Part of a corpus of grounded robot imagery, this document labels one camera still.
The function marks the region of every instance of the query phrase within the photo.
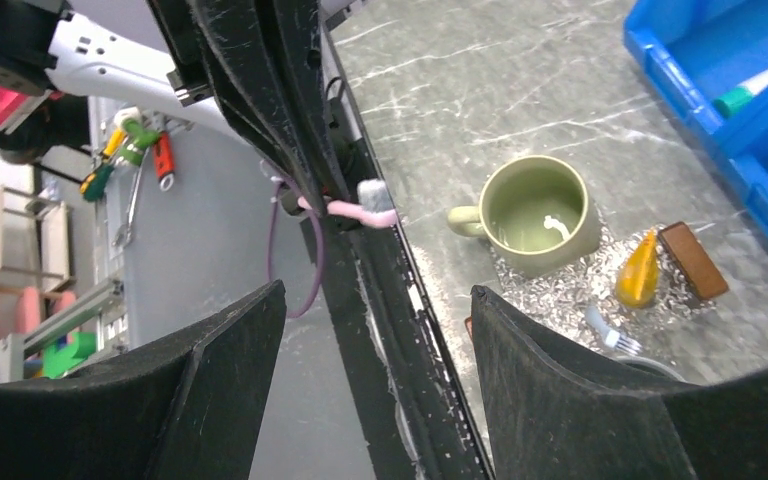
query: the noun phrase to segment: green object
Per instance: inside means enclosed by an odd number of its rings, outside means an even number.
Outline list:
[[[139,167],[146,151],[160,140],[160,132],[143,127],[134,118],[125,119],[122,122],[122,130],[128,135],[128,140],[119,149],[119,155],[131,165]]]
[[[62,347],[54,343],[42,351],[42,376],[60,378],[67,371],[84,363],[95,353],[94,333],[72,333],[71,342]]]
[[[505,164],[484,184],[478,205],[446,219],[464,237],[486,238],[508,265],[536,278],[599,248],[602,226],[578,172],[545,155]]]
[[[724,119],[728,120],[749,104],[754,97],[748,88],[735,87],[714,100],[714,108]]]
[[[104,162],[87,175],[81,184],[81,196],[84,197],[84,200],[97,202],[104,197],[104,189],[107,188],[107,181],[110,180],[113,170],[112,164]]]

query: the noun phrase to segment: yellow cone object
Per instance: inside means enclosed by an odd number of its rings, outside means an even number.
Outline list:
[[[655,230],[649,230],[620,270],[615,293],[617,300],[627,307],[643,308],[655,296],[658,286],[655,244]]]

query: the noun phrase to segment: blue plastic bin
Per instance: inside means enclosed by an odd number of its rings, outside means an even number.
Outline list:
[[[768,236],[768,87],[728,120],[712,106],[768,69],[768,0],[639,0],[625,45]]]

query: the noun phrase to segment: yellow handle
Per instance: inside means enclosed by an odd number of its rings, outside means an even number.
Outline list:
[[[487,237],[487,232],[481,226],[481,216],[478,207],[455,207],[449,210],[446,218],[449,229],[464,237]]]
[[[123,141],[125,141],[125,132],[122,131],[121,128],[117,128],[113,131],[113,134],[110,135],[110,141],[107,142],[107,146],[104,148],[104,156],[106,158],[112,157],[113,153],[119,148],[119,145],[122,145]]]

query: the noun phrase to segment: aluminum foil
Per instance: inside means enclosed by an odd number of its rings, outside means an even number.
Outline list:
[[[662,225],[654,225],[660,230]],[[494,253],[502,297],[522,312],[570,340],[605,352],[601,338],[586,323],[584,309],[597,305],[610,324],[643,343],[675,322],[690,321],[713,308],[700,303],[690,292],[684,275],[658,245],[660,276],[655,299],[644,309],[629,309],[614,297],[617,274],[640,244],[647,231],[616,240],[602,222],[602,243],[598,251],[562,269],[536,279],[526,279]]]

